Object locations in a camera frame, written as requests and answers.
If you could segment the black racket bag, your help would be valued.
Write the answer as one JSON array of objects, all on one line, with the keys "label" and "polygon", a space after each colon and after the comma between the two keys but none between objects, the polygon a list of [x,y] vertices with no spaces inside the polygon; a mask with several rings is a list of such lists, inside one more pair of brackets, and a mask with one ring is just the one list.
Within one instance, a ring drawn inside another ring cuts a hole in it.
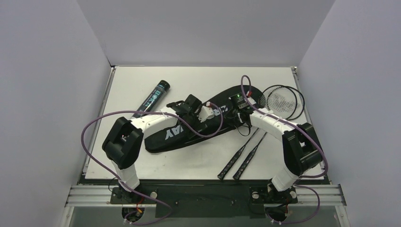
[{"label": "black racket bag", "polygon": [[[230,110],[233,104],[229,98],[238,93],[241,93],[241,88],[239,85],[230,87],[208,100],[209,102],[219,106],[224,116],[223,125],[216,134],[217,136],[237,128],[230,124]],[[213,110],[215,112],[215,117],[205,121],[207,124],[207,129],[201,133],[202,135],[210,135],[216,132],[220,126],[220,112],[216,109]],[[188,127],[185,124],[178,122],[176,126],[158,131],[144,139],[145,150],[150,153],[167,152],[179,148],[185,148],[208,139],[200,137],[195,140],[189,140],[187,138],[188,132]]]}]

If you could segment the black shuttlecock tube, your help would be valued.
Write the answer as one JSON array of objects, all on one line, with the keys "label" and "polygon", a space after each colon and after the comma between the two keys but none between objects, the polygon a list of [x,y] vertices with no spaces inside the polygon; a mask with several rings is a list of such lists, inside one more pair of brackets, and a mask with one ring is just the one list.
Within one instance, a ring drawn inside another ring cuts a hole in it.
[{"label": "black shuttlecock tube", "polygon": [[160,101],[163,100],[163,98],[167,95],[170,87],[171,86],[167,81],[161,80],[139,106],[137,109],[137,112],[139,113],[134,113],[131,118],[140,118],[146,115],[147,112],[154,110],[157,104],[159,104]]}]

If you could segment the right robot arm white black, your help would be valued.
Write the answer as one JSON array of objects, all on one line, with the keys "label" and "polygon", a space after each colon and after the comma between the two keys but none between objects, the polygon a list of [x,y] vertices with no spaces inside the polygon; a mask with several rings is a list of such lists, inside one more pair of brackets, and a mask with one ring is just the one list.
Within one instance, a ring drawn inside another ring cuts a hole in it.
[{"label": "right robot arm white black", "polygon": [[325,172],[313,176],[305,174],[320,163],[327,163],[313,125],[291,122],[241,93],[231,96],[230,101],[240,122],[263,130],[282,143],[284,165],[270,180],[267,190],[270,201],[281,202],[286,191],[302,178],[325,175]]}]

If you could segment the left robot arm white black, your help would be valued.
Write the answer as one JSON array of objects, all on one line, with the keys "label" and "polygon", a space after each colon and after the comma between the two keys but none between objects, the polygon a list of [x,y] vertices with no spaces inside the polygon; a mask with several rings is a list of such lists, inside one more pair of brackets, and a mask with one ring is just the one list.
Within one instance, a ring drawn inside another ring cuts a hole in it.
[{"label": "left robot arm white black", "polygon": [[120,117],[115,121],[102,144],[102,150],[115,168],[119,188],[128,203],[136,203],[141,197],[135,162],[143,140],[161,130],[182,124],[194,134],[199,134],[196,127],[213,118],[216,109],[212,103],[203,104],[195,96],[189,95],[185,101],[169,103],[159,111],[147,112],[137,118]]}]

